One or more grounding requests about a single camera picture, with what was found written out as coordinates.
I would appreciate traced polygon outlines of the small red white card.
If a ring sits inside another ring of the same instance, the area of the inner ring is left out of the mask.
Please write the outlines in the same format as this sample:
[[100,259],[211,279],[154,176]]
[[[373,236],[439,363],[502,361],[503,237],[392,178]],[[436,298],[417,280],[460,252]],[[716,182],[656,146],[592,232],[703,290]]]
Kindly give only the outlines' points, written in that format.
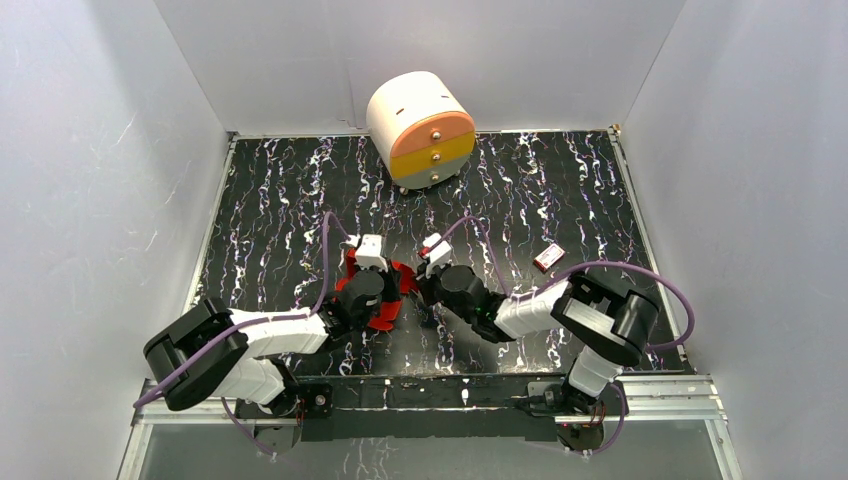
[[533,264],[541,271],[547,272],[565,256],[565,250],[555,243],[549,244],[533,259]]

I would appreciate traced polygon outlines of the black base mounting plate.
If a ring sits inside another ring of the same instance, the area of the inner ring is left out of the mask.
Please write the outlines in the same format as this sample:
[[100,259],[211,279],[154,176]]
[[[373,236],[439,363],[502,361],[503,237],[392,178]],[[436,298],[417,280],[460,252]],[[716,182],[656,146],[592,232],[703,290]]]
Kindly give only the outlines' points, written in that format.
[[302,377],[282,405],[235,404],[257,440],[289,428],[296,441],[365,437],[513,437],[590,451],[615,402],[566,391],[561,374]]

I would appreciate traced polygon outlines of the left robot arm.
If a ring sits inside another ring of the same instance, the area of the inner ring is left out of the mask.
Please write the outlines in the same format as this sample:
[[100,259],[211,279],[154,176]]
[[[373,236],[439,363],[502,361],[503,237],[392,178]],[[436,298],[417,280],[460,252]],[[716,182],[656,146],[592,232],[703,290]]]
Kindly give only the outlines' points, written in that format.
[[172,411],[210,397],[250,402],[288,416],[307,398],[283,356],[332,352],[398,310],[407,293],[398,264],[355,268],[311,311],[260,315],[207,298],[149,340],[143,355]]

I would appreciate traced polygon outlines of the round three-drawer cabinet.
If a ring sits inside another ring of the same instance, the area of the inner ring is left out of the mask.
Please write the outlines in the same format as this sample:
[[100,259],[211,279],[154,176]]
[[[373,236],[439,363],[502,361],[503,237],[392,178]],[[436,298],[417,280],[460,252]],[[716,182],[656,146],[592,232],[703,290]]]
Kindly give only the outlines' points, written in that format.
[[368,134],[403,193],[433,187],[468,163],[476,126],[445,83],[413,71],[383,83],[366,108]]

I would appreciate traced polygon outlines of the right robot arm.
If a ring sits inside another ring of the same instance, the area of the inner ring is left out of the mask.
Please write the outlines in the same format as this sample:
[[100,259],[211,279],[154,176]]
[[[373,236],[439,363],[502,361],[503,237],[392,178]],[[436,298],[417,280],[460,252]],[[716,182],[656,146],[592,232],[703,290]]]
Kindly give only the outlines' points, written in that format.
[[533,415],[590,413],[625,368],[640,364],[662,311],[656,294],[609,275],[599,263],[521,298],[488,289],[467,265],[424,261],[415,283],[426,305],[442,305],[492,343],[553,329],[582,342],[562,385],[524,401]]

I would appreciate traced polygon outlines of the red paper box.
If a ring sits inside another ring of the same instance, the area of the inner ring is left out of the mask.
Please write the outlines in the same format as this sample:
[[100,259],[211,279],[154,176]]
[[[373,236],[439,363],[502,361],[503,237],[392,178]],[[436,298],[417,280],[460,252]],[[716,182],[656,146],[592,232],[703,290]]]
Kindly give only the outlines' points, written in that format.
[[349,248],[345,255],[347,275],[338,280],[331,302],[338,308],[341,319],[353,330],[366,326],[377,331],[390,331],[401,309],[403,296],[419,292],[415,271],[406,264],[388,260],[387,269],[360,267],[356,250]]

